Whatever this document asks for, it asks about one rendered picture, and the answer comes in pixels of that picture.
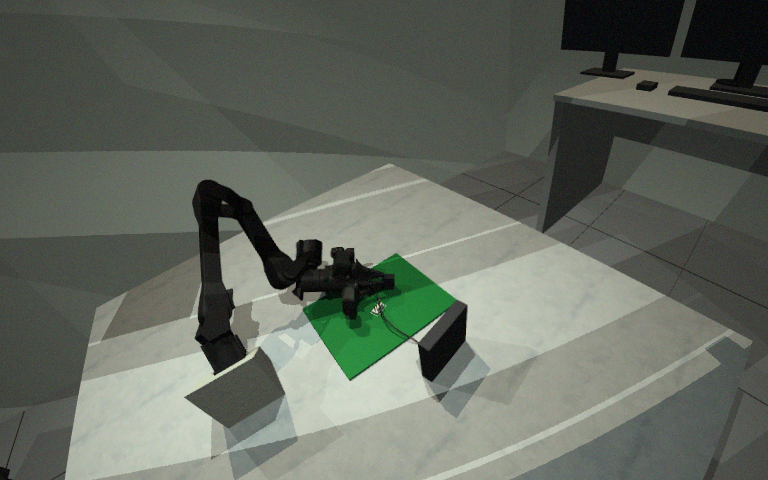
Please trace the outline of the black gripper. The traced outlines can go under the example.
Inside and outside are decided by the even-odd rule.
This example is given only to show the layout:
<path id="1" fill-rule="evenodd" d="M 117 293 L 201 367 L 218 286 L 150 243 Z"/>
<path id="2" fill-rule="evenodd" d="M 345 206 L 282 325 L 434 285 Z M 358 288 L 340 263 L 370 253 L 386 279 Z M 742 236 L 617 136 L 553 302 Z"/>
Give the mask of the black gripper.
<path id="1" fill-rule="evenodd" d="M 371 281 L 371 285 L 374 288 L 373 290 L 369 281 L 366 280 L 369 280 L 371 275 L 381 274 L 381 272 L 361 265 L 358 262 L 358 259 L 356 259 L 355 262 L 354 248 L 347 248 L 344 252 L 350 253 L 350 267 L 345 276 L 348 276 L 348 285 L 345 282 L 345 277 L 341 278 L 341 282 L 333 281 L 335 279 L 332 278 L 332 269 L 329 269 L 329 265 L 326 265 L 325 269 L 321 269 L 320 271 L 320 289 L 321 292 L 325 292 L 326 295 L 330 295 L 330 291 L 342 291 L 343 314 L 347 316 L 355 316 L 354 298 L 356 298 L 357 302 L 359 298 L 383 287 L 385 282 Z M 380 275 L 375 275 L 372 276 L 371 279 L 380 277 Z M 356 281 L 353 281 L 353 279 L 356 279 Z"/>

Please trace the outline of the black cable with plug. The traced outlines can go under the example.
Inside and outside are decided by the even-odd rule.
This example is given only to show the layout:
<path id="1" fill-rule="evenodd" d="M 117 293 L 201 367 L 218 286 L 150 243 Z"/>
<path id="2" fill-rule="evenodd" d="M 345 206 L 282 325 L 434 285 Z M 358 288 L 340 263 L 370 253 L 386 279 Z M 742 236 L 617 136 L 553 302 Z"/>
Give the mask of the black cable with plug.
<path id="1" fill-rule="evenodd" d="M 380 275 L 380 276 L 381 276 L 381 278 L 382 278 L 382 281 L 384 281 L 384 282 L 385 282 L 385 285 L 384 285 L 383 287 L 381 287 L 381 290 L 394 290 L 394 280 L 395 280 L 395 276 L 394 276 L 394 274 L 384 274 L 384 272 L 381 272 L 381 274 L 374 274 L 374 275 L 371 275 L 371 277 L 372 277 L 372 276 L 375 276 L 375 275 Z M 371 277 L 370 277 L 370 279 L 369 279 L 369 283 L 370 283 L 370 286 L 371 286 L 371 288 L 374 290 L 374 288 L 373 288 L 373 287 L 372 287 L 372 285 L 371 285 Z M 376 291 L 375 291 L 375 290 L 374 290 L 374 292 L 376 293 Z M 385 319 L 385 320 L 388 322 L 388 320 L 385 318 L 385 316 L 383 315 L 383 313 L 382 313 L 382 311 L 381 311 L 381 307 L 380 307 L 380 301 L 379 301 L 379 298 L 378 298 L 378 295 L 377 295 L 377 293 L 376 293 L 376 296 L 377 296 L 377 299 L 378 299 L 378 303 L 379 303 L 380 312 L 381 312 L 382 316 L 384 317 L 384 319 Z M 390 326 L 393 326 L 393 325 L 391 325 L 389 322 L 388 322 L 388 324 L 389 324 Z M 400 331 L 399 329 L 397 329 L 395 326 L 393 326 L 393 327 L 394 327 L 396 330 L 398 330 L 399 332 L 401 332 L 402 334 L 406 335 L 405 333 L 403 333 L 402 331 Z M 411 338 L 411 337 L 409 337 L 409 336 L 407 336 L 407 335 L 406 335 L 406 337 L 408 337 L 408 338 L 410 338 L 410 339 L 413 339 L 413 338 Z M 413 340 L 414 340 L 414 341 L 416 341 L 416 342 L 418 343 L 418 341 L 417 341 L 417 340 L 415 340 L 415 339 L 413 339 Z"/>

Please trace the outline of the black computer fan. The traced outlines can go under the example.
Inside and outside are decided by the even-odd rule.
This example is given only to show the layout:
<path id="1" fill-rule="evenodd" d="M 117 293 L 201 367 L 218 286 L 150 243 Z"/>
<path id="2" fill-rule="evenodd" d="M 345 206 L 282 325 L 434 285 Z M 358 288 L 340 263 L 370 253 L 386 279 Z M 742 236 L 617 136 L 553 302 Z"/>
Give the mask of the black computer fan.
<path id="1" fill-rule="evenodd" d="M 430 382 L 466 341 L 468 305 L 458 300 L 418 342 L 422 376 Z"/>

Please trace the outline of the green circuit board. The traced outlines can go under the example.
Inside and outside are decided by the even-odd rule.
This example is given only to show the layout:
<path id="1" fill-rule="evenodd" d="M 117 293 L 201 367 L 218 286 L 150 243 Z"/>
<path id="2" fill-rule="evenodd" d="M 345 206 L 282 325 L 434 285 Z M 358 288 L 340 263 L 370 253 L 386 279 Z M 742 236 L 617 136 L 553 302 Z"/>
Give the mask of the green circuit board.
<path id="1" fill-rule="evenodd" d="M 395 253 L 371 269 L 394 274 L 394 290 L 375 290 L 383 315 L 412 337 L 455 303 L 456 299 Z M 332 291 L 302 310 L 352 380 L 409 338 L 390 326 L 373 291 L 355 305 L 355 316 L 343 314 L 342 291 Z"/>

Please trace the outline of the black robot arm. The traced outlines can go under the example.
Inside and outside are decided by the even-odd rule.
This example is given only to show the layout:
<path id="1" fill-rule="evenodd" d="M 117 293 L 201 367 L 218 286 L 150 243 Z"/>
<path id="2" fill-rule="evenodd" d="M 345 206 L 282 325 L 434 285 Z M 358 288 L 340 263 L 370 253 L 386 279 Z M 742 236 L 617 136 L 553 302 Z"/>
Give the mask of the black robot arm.
<path id="1" fill-rule="evenodd" d="M 228 204 L 222 204 L 225 201 Z M 246 357 L 238 335 L 230 329 L 233 289 L 223 284 L 218 217 L 238 220 L 245 234 L 260 255 L 264 273 L 275 289 L 285 290 L 296 282 L 292 294 L 303 301 L 304 292 L 321 292 L 320 271 L 323 243 L 317 239 L 298 240 L 296 260 L 293 261 L 275 244 L 254 210 L 253 204 L 237 195 L 231 188 L 216 181 L 198 183 L 192 199 L 194 216 L 199 225 L 201 293 L 198 306 L 199 326 L 195 340 L 202 346 L 216 374 Z M 349 252 L 343 247 L 331 248 L 332 278 L 341 282 L 350 267 Z M 347 277 L 345 277 L 347 284 Z"/>

